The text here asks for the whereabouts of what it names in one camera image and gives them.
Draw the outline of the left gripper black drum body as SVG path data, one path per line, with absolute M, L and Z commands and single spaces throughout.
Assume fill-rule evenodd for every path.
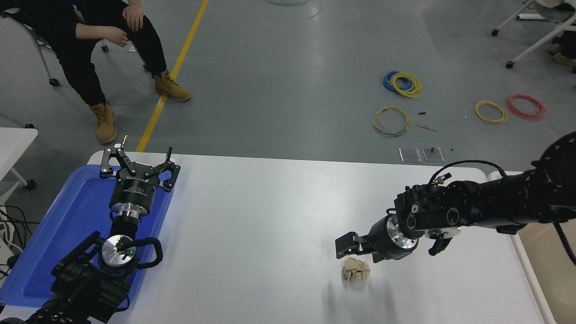
M 146 179 L 144 176 L 146 173 L 151 174 L 147 170 L 136 175 L 130 175 L 127 169 L 117 171 L 117 181 L 110 199 L 111 211 L 119 213 L 121 207 L 136 205 L 134 208 L 136 211 L 150 213 L 160 178 L 158 175 L 153 175 Z

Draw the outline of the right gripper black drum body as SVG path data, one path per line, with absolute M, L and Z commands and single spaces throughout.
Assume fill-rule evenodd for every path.
M 387 215 L 374 223 L 369 230 L 369 242 L 374 252 L 383 256 L 383 260 L 401 260 L 419 244 L 417 238 L 408 238 L 401 232 L 396 215 Z

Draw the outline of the person's right hand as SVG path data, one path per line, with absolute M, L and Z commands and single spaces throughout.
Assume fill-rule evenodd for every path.
M 103 27 L 103 39 L 120 47 L 125 47 L 129 42 L 128 35 L 125 31 L 112 26 Z

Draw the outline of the person's left hand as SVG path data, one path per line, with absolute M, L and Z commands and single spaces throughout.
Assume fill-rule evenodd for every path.
M 133 32 L 142 29 L 144 24 L 144 8 L 140 0 L 130 0 L 122 13 L 129 29 Z

